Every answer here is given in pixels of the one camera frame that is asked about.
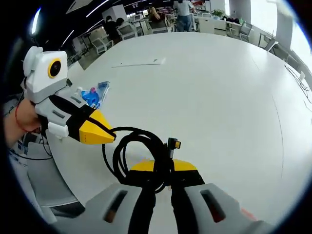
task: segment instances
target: person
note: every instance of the person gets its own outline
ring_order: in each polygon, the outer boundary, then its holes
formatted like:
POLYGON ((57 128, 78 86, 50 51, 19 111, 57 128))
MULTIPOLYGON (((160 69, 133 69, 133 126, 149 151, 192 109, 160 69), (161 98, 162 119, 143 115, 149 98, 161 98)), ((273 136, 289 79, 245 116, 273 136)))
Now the person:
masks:
POLYGON ((159 10, 155 9, 154 7, 150 8, 150 18, 149 20, 152 22, 160 22, 166 19, 166 16, 164 13, 159 12, 159 10))
POLYGON ((105 28, 105 31, 106 31, 109 39, 113 40, 115 45, 118 42, 120 42, 120 35, 118 34, 116 27, 117 27, 116 22, 113 21, 112 17, 107 16, 104 28, 105 28))
POLYGON ((177 10, 177 30, 179 32, 190 32, 192 26, 192 15, 190 9, 195 11, 195 7, 190 1, 174 1, 174 9, 177 10))
POLYGON ((125 21, 123 20, 123 18, 118 18, 116 20, 116 26, 117 28, 120 27, 125 21))
POLYGON ((151 22, 159 23, 159 22, 164 21, 165 24, 166 24, 166 26, 167 26, 167 27, 170 27, 170 23, 169 23, 167 17, 165 16, 164 13, 161 13, 161 12, 159 11, 159 9, 156 10, 154 7, 151 7, 151 8, 149 9, 149 11, 150 11, 149 20, 150 20, 151 22))
POLYGON ((3 127, 6 145, 12 148, 25 133, 40 127, 35 107, 25 98, 5 117, 3 127))

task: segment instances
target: potted plant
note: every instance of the potted plant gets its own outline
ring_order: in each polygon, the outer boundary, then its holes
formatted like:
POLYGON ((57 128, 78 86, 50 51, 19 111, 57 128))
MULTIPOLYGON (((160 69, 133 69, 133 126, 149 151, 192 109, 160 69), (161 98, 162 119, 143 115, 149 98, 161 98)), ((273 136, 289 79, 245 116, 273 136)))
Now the potted plant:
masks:
POLYGON ((222 18, 222 16, 225 15, 225 12, 222 11, 222 10, 220 10, 220 9, 216 9, 216 10, 213 10, 213 11, 211 12, 211 14, 212 14, 213 16, 217 16, 217 17, 219 17, 219 18, 222 18))

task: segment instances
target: ceiling light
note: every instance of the ceiling light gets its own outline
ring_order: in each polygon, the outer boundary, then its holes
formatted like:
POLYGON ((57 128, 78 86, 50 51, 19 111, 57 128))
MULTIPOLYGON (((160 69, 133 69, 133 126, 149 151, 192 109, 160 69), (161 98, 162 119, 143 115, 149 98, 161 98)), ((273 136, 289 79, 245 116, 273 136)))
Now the ceiling light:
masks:
POLYGON ((41 10, 41 7, 37 10, 37 12, 35 14, 34 21, 33 21, 33 27, 31 29, 31 34, 34 34, 36 32, 38 16, 39 16, 40 10, 41 10))
POLYGON ((68 37, 65 39, 65 41, 63 42, 63 44, 67 41, 67 39, 70 37, 70 35, 72 35, 74 32, 74 30, 68 35, 68 37))
POLYGON ((98 23, 102 22, 103 20, 104 20, 104 19, 101 19, 99 22, 97 22, 97 23, 96 23, 95 25, 93 25, 91 28, 93 28, 93 27, 96 26, 98 23))
POLYGON ((89 17, 89 15, 91 15, 93 12, 95 12, 100 6, 102 6, 103 4, 107 3, 109 0, 105 0, 104 2, 102 2, 100 5, 98 5, 96 8, 94 8, 88 15, 86 15, 86 18, 89 17))
POLYGON ((130 6, 130 5, 136 4, 136 3, 138 3, 138 2, 141 2, 141 1, 132 2, 131 4, 128 4, 128 5, 126 5, 126 6, 130 6))

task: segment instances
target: camera lens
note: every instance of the camera lens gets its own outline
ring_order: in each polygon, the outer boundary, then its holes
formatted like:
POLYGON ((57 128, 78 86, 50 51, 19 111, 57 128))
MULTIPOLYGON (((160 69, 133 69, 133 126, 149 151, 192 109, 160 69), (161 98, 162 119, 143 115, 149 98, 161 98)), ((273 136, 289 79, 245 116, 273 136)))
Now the camera lens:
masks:
POLYGON ((60 71, 60 66, 61 66, 60 61, 53 62, 53 64, 50 67, 50 75, 52 78, 58 75, 60 71))

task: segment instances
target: red bracelet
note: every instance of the red bracelet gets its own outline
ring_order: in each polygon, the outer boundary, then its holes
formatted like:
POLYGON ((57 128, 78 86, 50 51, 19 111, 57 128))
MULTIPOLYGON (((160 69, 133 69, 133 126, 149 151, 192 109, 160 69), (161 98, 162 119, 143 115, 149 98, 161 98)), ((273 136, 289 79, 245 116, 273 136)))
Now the red bracelet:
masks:
POLYGON ((18 105, 17 107, 16 107, 16 109, 15 109, 15 120, 16 120, 16 123, 17 123, 17 125, 18 125, 18 127, 20 128, 20 129, 22 129, 24 132, 28 132, 26 129, 24 129, 22 126, 21 126, 21 124, 19 123, 19 121, 18 121, 18 108, 19 108, 19 106, 20 105, 18 105))

